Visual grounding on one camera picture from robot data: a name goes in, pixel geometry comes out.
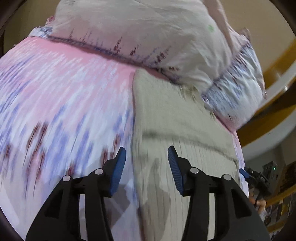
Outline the right hand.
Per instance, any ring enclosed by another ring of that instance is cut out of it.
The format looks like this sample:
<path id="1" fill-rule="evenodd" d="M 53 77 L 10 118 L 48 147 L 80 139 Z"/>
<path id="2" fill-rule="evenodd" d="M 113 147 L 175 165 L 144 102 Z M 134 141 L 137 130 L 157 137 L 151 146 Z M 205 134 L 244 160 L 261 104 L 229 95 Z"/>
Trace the right hand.
<path id="1" fill-rule="evenodd" d="M 256 200 L 254 198 L 254 193 L 252 192 L 249 193 L 248 199 L 251 204 L 255 205 L 255 209 L 260 216 L 264 216 L 266 214 L 266 211 L 265 211 L 266 201 L 264 199 Z"/>

